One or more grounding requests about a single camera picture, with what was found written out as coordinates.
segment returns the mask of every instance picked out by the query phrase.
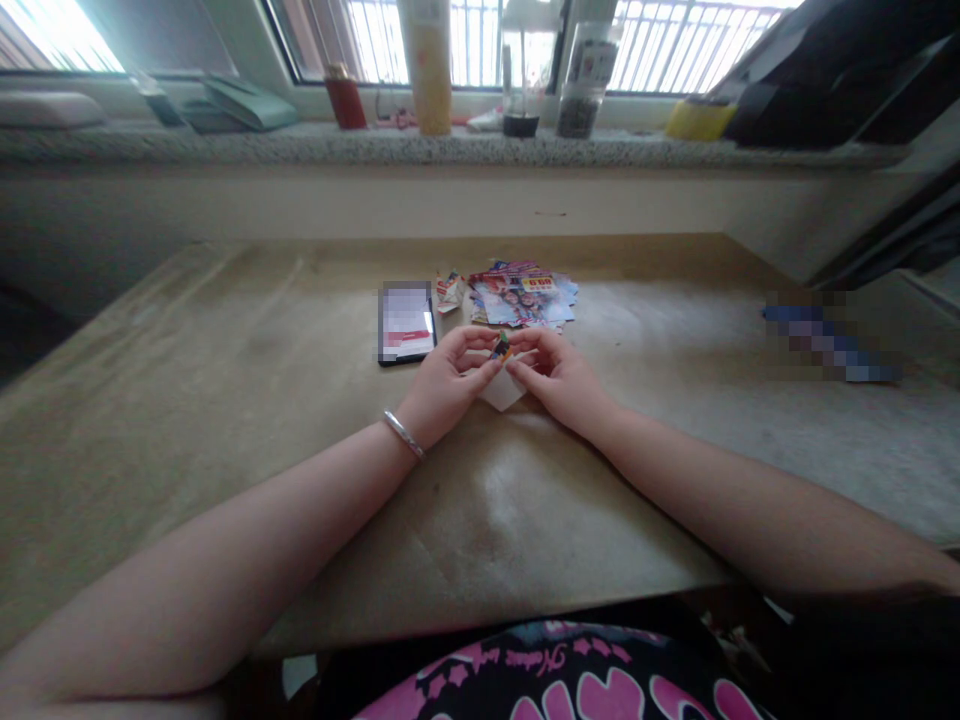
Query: bangle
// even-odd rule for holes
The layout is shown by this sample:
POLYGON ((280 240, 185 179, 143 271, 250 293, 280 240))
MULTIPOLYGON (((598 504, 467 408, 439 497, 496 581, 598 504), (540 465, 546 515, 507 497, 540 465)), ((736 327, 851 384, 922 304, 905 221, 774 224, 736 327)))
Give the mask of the bangle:
POLYGON ((383 415, 386 418, 387 425, 392 427, 397 435, 400 436, 400 439, 403 440, 407 447, 413 451, 413 454, 417 456, 417 459, 420 462, 423 462, 427 457, 427 454, 423 451, 423 448, 420 447, 419 443, 413 439, 413 436, 407 432, 407 429, 400 424, 400 421, 397 420, 396 416, 389 410, 384 410, 383 415))

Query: wooden table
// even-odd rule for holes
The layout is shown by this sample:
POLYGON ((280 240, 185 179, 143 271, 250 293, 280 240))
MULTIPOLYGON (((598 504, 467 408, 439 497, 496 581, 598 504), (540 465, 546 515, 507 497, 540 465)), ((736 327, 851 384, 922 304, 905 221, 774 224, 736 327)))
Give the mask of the wooden table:
MULTIPOLYGON (((721 235, 195 246, 0 396, 0 647, 188 518, 376 421, 377 288, 489 258, 581 285, 567 337, 623 403, 960 539, 954 397, 768 379, 779 273, 721 235)), ((467 321, 469 301, 441 330, 467 321)), ((263 639, 289 655, 724 582, 529 396, 476 404, 263 639)))

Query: red container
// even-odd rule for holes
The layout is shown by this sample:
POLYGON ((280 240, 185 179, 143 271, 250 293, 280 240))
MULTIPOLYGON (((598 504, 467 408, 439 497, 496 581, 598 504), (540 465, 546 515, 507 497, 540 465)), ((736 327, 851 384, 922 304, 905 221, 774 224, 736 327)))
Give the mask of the red container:
POLYGON ((330 104, 333 105, 333 114, 337 116, 340 129, 366 130, 367 118, 363 114, 357 81, 350 77, 347 66, 343 63, 330 65, 324 84, 330 93, 330 104))

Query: granite window sill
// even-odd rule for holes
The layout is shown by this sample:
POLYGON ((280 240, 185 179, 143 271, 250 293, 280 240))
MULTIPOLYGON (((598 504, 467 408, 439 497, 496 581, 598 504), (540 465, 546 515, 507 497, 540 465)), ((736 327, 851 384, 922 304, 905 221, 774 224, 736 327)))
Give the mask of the granite window sill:
POLYGON ((343 132, 300 123, 269 133, 197 135, 148 122, 84 130, 0 130, 0 163, 163 165, 461 165, 650 169, 813 168, 876 170, 899 163, 907 147, 848 144, 830 151, 742 149, 730 142, 680 142, 662 135, 598 130, 564 140, 541 130, 530 140, 495 134, 424 138, 415 129, 343 132))

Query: table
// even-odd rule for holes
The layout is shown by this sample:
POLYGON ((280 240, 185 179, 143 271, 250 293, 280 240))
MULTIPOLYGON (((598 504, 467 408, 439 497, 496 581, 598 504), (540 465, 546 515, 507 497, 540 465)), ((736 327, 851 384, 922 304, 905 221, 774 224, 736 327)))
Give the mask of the table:
MULTIPOLYGON (((960 411, 769 379, 791 283, 723 235, 197 245, 0 396, 0 647, 190 517, 377 420, 384 280, 535 259, 581 284, 567 337, 624 404, 960 539, 960 411)), ((467 321, 468 303, 440 321, 467 321)), ((707 550, 526 397, 478 403, 257 652, 322 648, 726 582, 707 550)))

